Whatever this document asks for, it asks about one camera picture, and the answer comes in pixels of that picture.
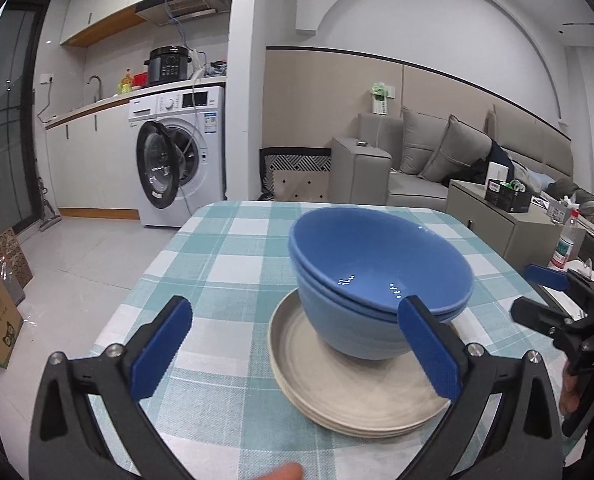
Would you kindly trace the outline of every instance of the sofa armrest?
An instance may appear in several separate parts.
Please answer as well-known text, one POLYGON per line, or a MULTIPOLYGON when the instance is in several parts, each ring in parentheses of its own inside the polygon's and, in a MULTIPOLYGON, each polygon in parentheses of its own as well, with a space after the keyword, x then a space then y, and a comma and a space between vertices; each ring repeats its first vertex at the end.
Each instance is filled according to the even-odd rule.
POLYGON ((335 137, 331 146, 328 199, 339 204, 386 204, 391 155, 357 139, 335 137))

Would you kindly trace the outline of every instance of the gray pillow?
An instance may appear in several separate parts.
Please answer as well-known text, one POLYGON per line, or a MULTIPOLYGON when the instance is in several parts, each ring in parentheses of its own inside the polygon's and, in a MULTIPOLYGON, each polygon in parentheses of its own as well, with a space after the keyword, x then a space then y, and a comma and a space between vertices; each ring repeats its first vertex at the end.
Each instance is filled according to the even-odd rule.
POLYGON ((442 142, 419 176, 431 182, 442 182, 448 175, 486 158, 491 147, 490 137, 451 115, 442 142))
POLYGON ((420 114, 408 108, 403 109, 403 117, 403 152, 399 170, 409 175, 417 175, 424 169, 428 159, 442 141, 448 122, 446 119, 420 114))

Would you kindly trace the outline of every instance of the washing machine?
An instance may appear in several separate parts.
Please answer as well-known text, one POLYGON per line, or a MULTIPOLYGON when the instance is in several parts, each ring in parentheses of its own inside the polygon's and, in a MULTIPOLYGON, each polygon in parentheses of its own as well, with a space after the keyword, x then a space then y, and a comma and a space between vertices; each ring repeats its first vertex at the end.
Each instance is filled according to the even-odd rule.
POLYGON ((224 199, 224 89, 184 89, 130 101, 135 184, 145 226, 181 227, 224 199))

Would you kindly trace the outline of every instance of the black box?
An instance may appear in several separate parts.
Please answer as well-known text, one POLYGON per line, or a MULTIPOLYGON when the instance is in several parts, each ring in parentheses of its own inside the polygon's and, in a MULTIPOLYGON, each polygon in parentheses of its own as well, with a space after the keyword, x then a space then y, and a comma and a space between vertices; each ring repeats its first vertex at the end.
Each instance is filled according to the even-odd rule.
POLYGON ((529 191, 514 191, 502 186, 501 180, 491 180, 486 188, 485 200, 507 213, 528 213, 532 196, 529 191))

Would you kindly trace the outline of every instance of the lower cabinet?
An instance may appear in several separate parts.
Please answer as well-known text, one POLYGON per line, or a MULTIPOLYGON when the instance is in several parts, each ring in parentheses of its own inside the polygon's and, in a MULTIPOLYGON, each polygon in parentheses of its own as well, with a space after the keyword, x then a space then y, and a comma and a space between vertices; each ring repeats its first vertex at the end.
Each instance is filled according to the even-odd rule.
POLYGON ((139 186, 128 105, 47 131, 57 207, 133 209, 139 186))

